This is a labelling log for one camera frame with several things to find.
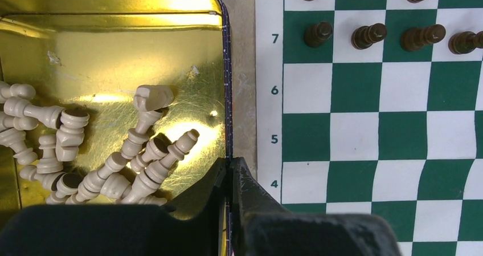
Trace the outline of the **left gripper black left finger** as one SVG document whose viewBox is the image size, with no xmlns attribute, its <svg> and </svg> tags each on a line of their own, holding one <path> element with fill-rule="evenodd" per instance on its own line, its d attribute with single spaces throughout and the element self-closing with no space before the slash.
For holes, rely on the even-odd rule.
<svg viewBox="0 0 483 256">
<path fill-rule="evenodd" d="M 27 207 L 1 230 L 1 254 L 218 255 L 226 164 L 217 159 L 201 180 L 163 206 Z"/>
</svg>

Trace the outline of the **dark wooden pawn piece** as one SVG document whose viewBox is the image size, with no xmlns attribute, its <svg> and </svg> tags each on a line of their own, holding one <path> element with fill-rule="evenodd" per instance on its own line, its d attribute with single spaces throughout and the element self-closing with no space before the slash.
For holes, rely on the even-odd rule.
<svg viewBox="0 0 483 256">
<path fill-rule="evenodd" d="M 351 36 L 351 44 L 358 50 L 364 50 L 381 42 L 387 36 L 387 27 L 382 23 L 357 28 Z"/>
<path fill-rule="evenodd" d="M 304 43 L 308 47 L 322 46 L 333 34 L 333 27 L 329 22 L 319 22 L 310 25 L 304 32 Z"/>
<path fill-rule="evenodd" d="M 440 24 L 423 28 L 412 27 L 402 34 L 400 45 L 405 51 L 417 51 L 427 45 L 441 42 L 445 36 L 446 29 Z"/>
<path fill-rule="evenodd" d="M 482 48 L 482 31 L 459 32 L 451 36 L 448 42 L 449 50 L 453 54 L 468 54 L 477 48 Z"/>
</svg>

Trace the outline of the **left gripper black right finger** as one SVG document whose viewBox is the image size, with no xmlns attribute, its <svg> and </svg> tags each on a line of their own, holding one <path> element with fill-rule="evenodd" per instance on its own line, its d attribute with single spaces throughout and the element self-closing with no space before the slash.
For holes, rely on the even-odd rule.
<svg viewBox="0 0 483 256">
<path fill-rule="evenodd" d="M 245 159 L 228 165 L 230 246 L 235 255 L 400 255 L 379 216 L 293 213 L 252 176 Z"/>
</svg>

